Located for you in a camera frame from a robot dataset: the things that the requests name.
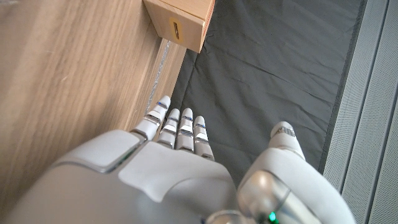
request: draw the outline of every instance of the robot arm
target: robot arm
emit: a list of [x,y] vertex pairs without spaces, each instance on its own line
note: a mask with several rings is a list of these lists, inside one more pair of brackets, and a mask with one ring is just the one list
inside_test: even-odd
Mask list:
[[354,223],[288,123],[236,191],[191,109],[173,109],[153,141],[169,106],[165,96],[130,133],[104,133],[60,158],[6,223]]

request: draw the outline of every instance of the dark gray mat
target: dark gray mat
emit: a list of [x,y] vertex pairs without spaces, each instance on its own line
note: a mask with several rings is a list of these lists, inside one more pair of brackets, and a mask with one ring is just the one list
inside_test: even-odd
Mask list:
[[323,170],[326,133],[360,5],[216,2],[201,53],[185,55],[171,108],[189,107],[205,118],[215,159],[236,184],[279,121],[294,127],[307,161]]

